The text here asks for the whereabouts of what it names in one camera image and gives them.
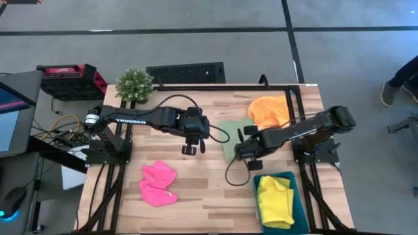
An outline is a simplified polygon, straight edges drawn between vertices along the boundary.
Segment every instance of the pink cloth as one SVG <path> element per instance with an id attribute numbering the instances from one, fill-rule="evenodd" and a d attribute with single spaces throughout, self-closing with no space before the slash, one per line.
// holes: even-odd
<path id="1" fill-rule="evenodd" d="M 139 182 L 142 199 L 152 206 L 164 206 L 177 202 L 178 196 L 167 191 L 167 187 L 176 179 L 177 172 L 162 161 L 152 166 L 143 166 L 144 179 Z"/>

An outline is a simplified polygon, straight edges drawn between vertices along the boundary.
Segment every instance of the green cloth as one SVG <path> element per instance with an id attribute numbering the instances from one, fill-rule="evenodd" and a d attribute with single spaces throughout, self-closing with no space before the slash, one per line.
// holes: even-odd
<path id="1" fill-rule="evenodd" d="M 226 144 L 222 144 L 223 147 L 223 156 L 227 163 L 230 163 L 235 157 L 235 145 L 241 143 L 240 138 L 238 137 L 238 129 L 241 129 L 242 135 L 244 135 L 244 127 L 248 125 L 254 125 L 254 122 L 251 118 L 242 119 L 240 121 L 220 121 L 218 127 L 225 130 L 230 139 Z M 227 138 L 226 134 L 220 132 L 219 139 L 225 140 Z"/>

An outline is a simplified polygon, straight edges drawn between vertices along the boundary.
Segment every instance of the orange cloth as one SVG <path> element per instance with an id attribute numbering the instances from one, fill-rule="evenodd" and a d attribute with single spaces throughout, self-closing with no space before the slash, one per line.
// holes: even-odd
<path id="1" fill-rule="evenodd" d="M 248 107 L 248 117 L 253 119 L 260 130 L 283 125 L 290 118 L 286 95 L 255 99 Z"/>

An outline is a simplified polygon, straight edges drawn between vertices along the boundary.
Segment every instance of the yellow cable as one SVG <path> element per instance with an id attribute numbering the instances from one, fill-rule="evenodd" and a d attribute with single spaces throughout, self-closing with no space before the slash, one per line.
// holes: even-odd
<path id="1" fill-rule="evenodd" d="M 46 134 L 44 134 L 44 136 L 42 136 L 42 138 L 40 139 L 40 140 L 44 140 L 47 136 L 48 136 L 48 134 L 49 134 L 49 132 L 50 131 L 52 131 L 52 130 L 54 130 L 54 128 L 55 128 L 55 126 L 62 120 L 62 119 L 65 119 L 65 118 L 75 118 L 75 119 L 77 119 L 77 127 L 76 127 L 76 130 L 74 131 L 74 133 L 76 133 L 77 131 L 78 131 L 78 128 L 79 128 L 79 126 L 80 126 L 80 120 L 78 119 L 78 117 L 76 116 L 76 115 L 65 115 L 65 116 L 62 116 L 62 117 L 60 117 L 60 118 L 58 118 L 55 122 L 54 122 L 54 124 L 52 124 L 52 126 L 50 127 L 50 129 L 48 130 L 48 133 L 46 133 Z M 75 134 L 72 134 L 72 135 L 70 135 L 70 137 L 68 138 L 69 140 L 72 138 L 72 137 L 74 137 L 74 135 Z"/>

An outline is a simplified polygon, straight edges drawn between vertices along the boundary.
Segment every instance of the green plant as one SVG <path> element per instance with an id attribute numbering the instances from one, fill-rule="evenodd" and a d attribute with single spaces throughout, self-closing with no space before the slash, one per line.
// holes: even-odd
<path id="1" fill-rule="evenodd" d="M 121 97 L 125 101 L 146 102 L 153 93 L 153 79 L 154 77 L 144 69 L 131 67 L 116 79 L 118 90 L 116 97 Z"/>

